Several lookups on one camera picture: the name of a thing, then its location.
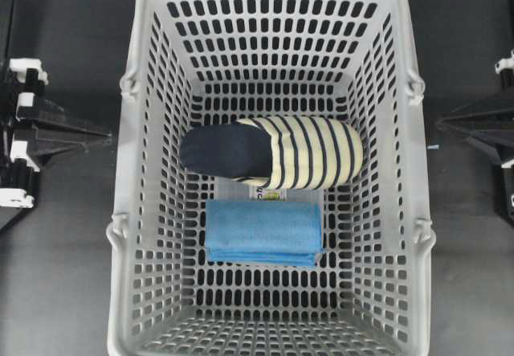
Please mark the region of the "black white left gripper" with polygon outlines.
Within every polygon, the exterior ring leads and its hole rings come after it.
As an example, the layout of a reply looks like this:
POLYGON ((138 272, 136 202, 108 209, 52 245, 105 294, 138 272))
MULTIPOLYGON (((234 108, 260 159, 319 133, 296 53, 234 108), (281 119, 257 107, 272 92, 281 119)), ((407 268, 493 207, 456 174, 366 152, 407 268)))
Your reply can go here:
POLYGON ((1 229, 35 206, 41 167, 54 156, 112 144, 107 129, 46 99, 40 59, 10 59, 1 69, 1 229))

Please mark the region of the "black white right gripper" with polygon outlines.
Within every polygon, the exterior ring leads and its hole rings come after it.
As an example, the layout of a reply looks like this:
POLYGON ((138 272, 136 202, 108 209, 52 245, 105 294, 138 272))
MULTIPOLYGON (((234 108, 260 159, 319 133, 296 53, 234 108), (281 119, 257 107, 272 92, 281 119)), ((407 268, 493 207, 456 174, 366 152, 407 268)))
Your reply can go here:
POLYGON ((437 121, 437 127, 485 152, 501 167, 504 209, 513 224, 513 51, 495 64, 501 90, 465 104, 437 121))

